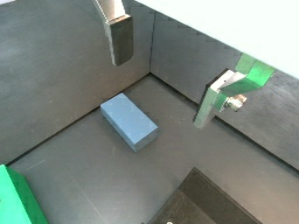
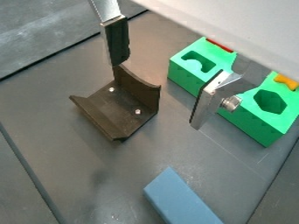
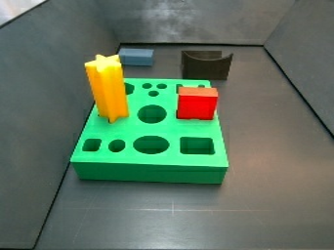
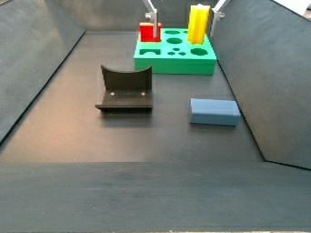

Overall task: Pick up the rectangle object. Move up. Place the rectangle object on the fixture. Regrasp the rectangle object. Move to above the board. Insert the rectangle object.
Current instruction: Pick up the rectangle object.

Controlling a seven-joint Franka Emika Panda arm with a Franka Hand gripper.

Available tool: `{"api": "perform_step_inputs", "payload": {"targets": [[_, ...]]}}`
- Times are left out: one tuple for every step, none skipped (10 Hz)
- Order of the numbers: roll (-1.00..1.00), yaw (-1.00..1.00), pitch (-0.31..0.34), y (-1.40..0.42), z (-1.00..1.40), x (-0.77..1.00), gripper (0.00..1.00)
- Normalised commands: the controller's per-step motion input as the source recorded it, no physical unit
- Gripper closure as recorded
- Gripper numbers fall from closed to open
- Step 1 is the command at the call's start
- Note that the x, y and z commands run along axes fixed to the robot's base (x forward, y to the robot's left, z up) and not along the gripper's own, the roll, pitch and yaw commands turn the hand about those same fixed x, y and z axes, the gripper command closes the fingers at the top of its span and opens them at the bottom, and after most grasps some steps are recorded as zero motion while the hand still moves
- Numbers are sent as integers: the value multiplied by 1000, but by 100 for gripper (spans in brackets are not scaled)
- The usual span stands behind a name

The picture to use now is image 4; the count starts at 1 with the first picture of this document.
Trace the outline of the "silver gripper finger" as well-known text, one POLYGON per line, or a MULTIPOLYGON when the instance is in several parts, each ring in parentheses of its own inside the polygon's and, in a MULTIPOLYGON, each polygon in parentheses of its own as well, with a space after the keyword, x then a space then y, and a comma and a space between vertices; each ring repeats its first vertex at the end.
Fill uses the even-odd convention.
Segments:
POLYGON ((154 38, 158 38, 158 11, 151 0, 142 0, 147 8, 145 17, 150 19, 154 25, 154 38))
POLYGON ((213 20, 211 20, 211 27, 210 27, 210 36, 214 36, 217 23, 225 18, 225 8, 229 5, 231 0, 219 0, 217 5, 211 8, 213 11, 213 20))

